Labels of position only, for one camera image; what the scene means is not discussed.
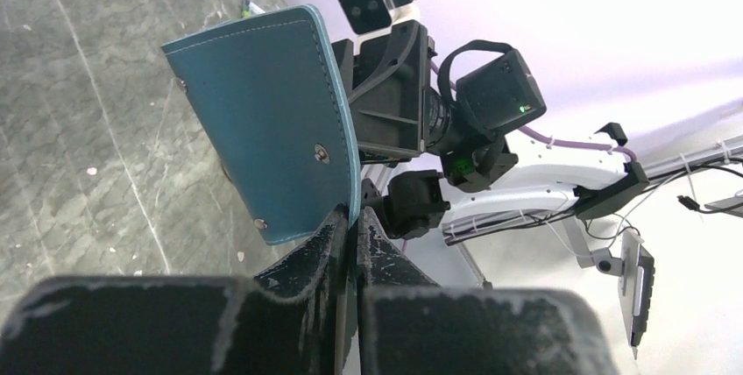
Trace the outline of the blue leather card holder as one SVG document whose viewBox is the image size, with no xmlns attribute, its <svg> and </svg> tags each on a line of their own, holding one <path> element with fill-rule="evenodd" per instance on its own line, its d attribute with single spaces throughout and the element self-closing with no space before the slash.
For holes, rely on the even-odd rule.
<svg viewBox="0 0 743 375">
<path fill-rule="evenodd" d="M 267 244 L 312 234 L 338 207 L 357 220 L 357 139 L 315 6 L 227 21 L 162 52 Z"/>
</svg>

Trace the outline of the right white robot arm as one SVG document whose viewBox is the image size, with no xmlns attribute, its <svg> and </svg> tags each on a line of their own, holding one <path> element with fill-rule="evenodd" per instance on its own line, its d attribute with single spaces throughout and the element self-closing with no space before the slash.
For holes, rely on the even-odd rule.
<svg viewBox="0 0 743 375">
<path fill-rule="evenodd" d="M 425 88 L 422 99 L 432 108 L 428 149 L 441 159 L 441 169 L 399 174 L 386 195 L 369 180 L 362 183 L 362 203 L 389 237 L 416 238 L 472 217 L 469 229 L 450 233 L 449 244 L 458 244 L 484 235 L 490 227 L 484 216 L 496 212 L 540 210 L 541 223 L 561 215 L 591 220 L 618 211 L 647 188 L 648 177 L 616 123 L 602 128 L 606 145 L 540 141 L 527 133 L 511 148 L 506 134 L 523 131 L 524 120 L 542 107 L 538 100 L 515 102 L 516 96 L 539 97 L 534 79 L 506 43 L 477 39 L 464 50 L 497 58 L 451 84 L 447 57 L 436 87 Z"/>
</svg>

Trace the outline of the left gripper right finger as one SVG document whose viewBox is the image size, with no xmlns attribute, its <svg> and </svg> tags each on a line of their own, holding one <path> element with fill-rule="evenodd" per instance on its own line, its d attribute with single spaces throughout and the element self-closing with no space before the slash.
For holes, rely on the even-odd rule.
<svg viewBox="0 0 743 375">
<path fill-rule="evenodd" d="M 375 211 L 357 222 L 364 374 L 614 374 L 598 318 L 569 291 L 443 287 L 404 257 Z"/>
</svg>

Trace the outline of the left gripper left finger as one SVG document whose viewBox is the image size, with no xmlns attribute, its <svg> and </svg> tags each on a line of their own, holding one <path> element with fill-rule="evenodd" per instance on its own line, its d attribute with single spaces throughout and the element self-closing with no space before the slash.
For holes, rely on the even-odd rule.
<svg viewBox="0 0 743 375">
<path fill-rule="evenodd" d="M 331 374 L 348 210 L 243 276 L 57 276 L 1 330 L 4 374 Z"/>
</svg>

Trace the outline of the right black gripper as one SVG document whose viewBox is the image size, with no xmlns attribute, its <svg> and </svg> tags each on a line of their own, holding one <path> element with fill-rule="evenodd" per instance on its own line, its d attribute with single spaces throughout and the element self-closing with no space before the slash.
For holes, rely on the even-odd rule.
<svg viewBox="0 0 743 375">
<path fill-rule="evenodd" d="M 395 166 L 428 153 L 466 193 L 489 188 L 515 166 L 506 134 L 547 110 L 521 53 L 482 39 L 435 69 L 434 41 L 415 20 L 362 42 L 332 43 L 362 164 Z"/>
</svg>

